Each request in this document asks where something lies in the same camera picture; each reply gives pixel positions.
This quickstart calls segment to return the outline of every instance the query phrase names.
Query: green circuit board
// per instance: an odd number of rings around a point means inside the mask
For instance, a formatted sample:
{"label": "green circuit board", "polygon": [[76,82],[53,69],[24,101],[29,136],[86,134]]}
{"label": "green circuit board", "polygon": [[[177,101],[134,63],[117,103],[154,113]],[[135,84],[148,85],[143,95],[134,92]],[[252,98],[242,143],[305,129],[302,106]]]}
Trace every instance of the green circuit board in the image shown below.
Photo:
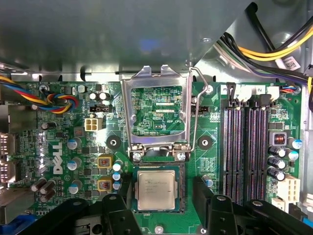
{"label": "green circuit board", "polygon": [[[124,164],[124,173],[132,173],[134,165],[127,155],[127,133],[125,127],[125,113],[121,85],[118,82],[101,84],[101,91],[110,93],[111,100],[105,104],[111,104],[113,111],[110,113],[97,113],[102,119],[102,128],[97,132],[84,132],[80,136],[81,146],[70,150],[67,147],[68,140],[77,137],[74,134],[75,128],[84,128],[84,120],[90,118],[89,108],[94,106],[96,101],[90,100],[91,92],[100,92],[99,84],[96,82],[29,82],[24,83],[31,93],[41,96],[39,86],[48,85],[54,93],[64,93],[65,89],[71,88],[72,94],[76,96],[80,105],[72,113],[56,115],[49,112],[38,111],[38,129],[29,130],[19,135],[19,153],[10,157],[10,160],[21,160],[24,168],[24,180],[11,184],[11,187],[29,187],[36,180],[45,177],[56,182],[56,195],[47,203],[39,201],[39,194],[36,194],[36,203],[31,210],[38,217],[45,215],[50,210],[66,201],[69,198],[84,198],[94,203],[103,192],[97,188],[97,180],[107,176],[111,177],[113,170],[98,169],[97,158],[101,154],[112,155],[113,160],[121,160]],[[84,85],[86,92],[78,93],[78,86]],[[273,84],[259,84],[264,87]],[[194,176],[208,175],[213,180],[211,190],[219,193],[220,184],[220,128],[221,128],[221,83],[212,84],[214,92],[205,94],[201,99],[201,106],[209,107],[209,112],[198,115],[196,139],[201,136],[209,136],[213,144],[208,150],[201,150],[198,145],[192,152],[190,160],[185,163],[185,209],[184,213],[166,212],[145,212],[136,213],[136,219],[144,234],[154,233],[157,225],[164,227],[165,233],[170,234],[198,234],[200,221],[192,204],[192,179]],[[203,83],[194,82],[192,95],[202,91]],[[137,119],[133,133],[139,136],[157,136],[176,134],[183,130],[184,125],[179,119],[181,87],[170,88],[149,88],[132,91],[132,104]],[[301,94],[283,95],[277,100],[275,113],[270,114],[270,123],[275,123],[274,130],[288,131],[295,138],[300,135],[300,108]],[[191,117],[191,129],[194,128],[195,115]],[[54,122],[57,127],[53,130],[42,131],[41,125],[46,122]],[[106,139],[116,135],[121,139],[121,146],[117,150],[110,150],[107,147]],[[54,174],[53,152],[55,149],[62,150],[62,173]],[[74,157],[82,160],[78,170],[70,171],[67,162]],[[174,158],[170,156],[154,156],[149,158],[154,162],[170,162]],[[288,166],[285,171],[298,177],[298,161],[293,167]],[[68,187],[73,180],[80,180],[83,188],[75,195],[68,192]],[[267,200],[275,197],[276,184],[270,177],[267,179]]]}

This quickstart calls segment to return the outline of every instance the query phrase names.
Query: yellow wire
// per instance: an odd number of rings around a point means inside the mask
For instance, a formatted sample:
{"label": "yellow wire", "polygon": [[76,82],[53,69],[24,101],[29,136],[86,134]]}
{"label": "yellow wire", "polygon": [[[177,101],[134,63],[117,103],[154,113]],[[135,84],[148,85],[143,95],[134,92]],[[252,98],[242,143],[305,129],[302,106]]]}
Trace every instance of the yellow wire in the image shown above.
{"label": "yellow wire", "polygon": [[313,35],[313,27],[311,27],[311,29],[307,32],[307,34],[296,44],[294,44],[291,47],[288,47],[284,50],[278,51],[278,52],[274,52],[274,53],[259,53],[259,52],[255,52],[252,50],[248,50],[246,48],[243,47],[239,47],[240,51],[242,51],[243,53],[248,53],[250,55],[255,55],[255,56],[260,56],[260,57],[274,57],[274,56],[279,56],[282,54],[289,54],[292,51],[296,50],[299,46],[301,46],[305,41],[307,41],[311,36]]}
{"label": "yellow wire", "polygon": [[308,79],[308,91],[309,91],[309,94],[311,94],[311,90],[312,90],[312,77],[309,77],[309,79]]}
{"label": "yellow wire", "polygon": [[263,57],[258,57],[258,56],[254,56],[254,55],[251,55],[249,53],[246,53],[246,52],[243,52],[243,54],[250,58],[250,59],[253,59],[253,60],[257,60],[257,61],[272,61],[272,60],[277,60],[277,59],[280,59],[288,54],[290,54],[292,51],[289,51],[289,52],[286,52],[284,54],[281,54],[281,55],[277,55],[277,56],[274,56],[274,57],[270,57],[270,58],[263,58]]}

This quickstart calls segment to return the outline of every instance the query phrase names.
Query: motherboard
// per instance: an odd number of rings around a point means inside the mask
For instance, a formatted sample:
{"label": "motherboard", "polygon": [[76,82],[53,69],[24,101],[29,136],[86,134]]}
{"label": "motherboard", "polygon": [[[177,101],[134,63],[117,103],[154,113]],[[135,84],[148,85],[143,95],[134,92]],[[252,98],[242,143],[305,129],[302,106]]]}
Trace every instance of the motherboard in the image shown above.
{"label": "motherboard", "polygon": [[148,146],[144,154],[130,149],[128,131],[143,138],[183,133],[181,86],[135,88],[125,100],[120,82],[19,84],[36,96],[44,88],[79,100],[64,114],[32,106],[37,127],[15,134],[16,149],[6,159],[16,163],[9,187],[35,192],[28,213],[36,218],[70,198],[93,204],[130,181],[127,206],[143,234],[201,234],[192,200],[195,176],[239,205],[260,199],[286,211],[298,200],[301,93],[281,93],[284,83],[215,82],[198,99],[204,84],[193,82],[193,149],[175,155],[165,147]]}

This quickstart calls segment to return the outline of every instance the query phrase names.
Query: black wire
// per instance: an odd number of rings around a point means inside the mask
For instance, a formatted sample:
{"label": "black wire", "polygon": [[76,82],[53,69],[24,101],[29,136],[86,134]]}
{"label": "black wire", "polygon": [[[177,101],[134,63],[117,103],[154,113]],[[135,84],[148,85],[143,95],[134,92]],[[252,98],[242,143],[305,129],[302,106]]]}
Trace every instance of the black wire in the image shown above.
{"label": "black wire", "polygon": [[241,59],[243,59],[245,62],[247,62],[248,64],[250,64],[250,65],[252,65],[258,69],[268,71],[270,73],[277,74],[277,75],[281,75],[281,74],[287,75],[291,78],[291,80],[294,80],[294,81],[299,82],[299,83],[307,83],[307,81],[308,81],[308,78],[299,72],[262,66],[262,65],[256,64],[253,61],[249,60],[248,58],[246,58],[242,54],[242,52],[239,50],[234,38],[227,32],[224,33],[224,35],[221,37],[221,40]]}
{"label": "black wire", "polygon": [[254,28],[254,30],[259,34],[262,42],[265,44],[265,46],[268,48],[269,51],[275,50],[275,46],[270,40],[269,36],[266,34],[264,28],[262,27],[257,15],[256,11],[258,10],[258,5],[254,2],[252,2],[247,8],[246,8],[246,15],[248,16],[248,19]]}

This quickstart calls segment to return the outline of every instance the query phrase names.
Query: cpu socket lever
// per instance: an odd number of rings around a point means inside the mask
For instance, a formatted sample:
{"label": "cpu socket lever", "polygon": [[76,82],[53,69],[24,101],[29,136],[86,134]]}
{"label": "cpu socket lever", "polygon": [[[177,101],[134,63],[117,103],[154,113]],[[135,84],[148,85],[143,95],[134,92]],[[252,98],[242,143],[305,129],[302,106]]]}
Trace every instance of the cpu socket lever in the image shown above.
{"label": "cpu socket lever", "polygon": [[[205,81],[200,70],[196,67],[189,67],[189,73],[182,76],[173,71],[168,65],[161,66],[160,74],[152,74],[150,66],[144,66],[136,75],[121,78],[122,94],[125,110],[125,122],[128,137],[128,155],[131,157],[133,153],[144,156],[148,150],[159,151],[165,149],[175,157],[175,161],[185,161],[181,153],[189,153],[194,150],[196,135],[193,136],[193,147],[190,146],[190,119],[191,119],[191,90],[192,90],[192,70],[196,71],[204,82],[203,90],[198,94],[198,98],[207,90],[207,82]],[[132,107],[132,90],[138,88],[157,88],[157,87],[181,87],[181,110],[179,118],[184,123],[184,130],[178,134],[167,136],[137,136],[132,133],[136,115]],[[195,131],[197,128],[199,103],[196,105]]]}

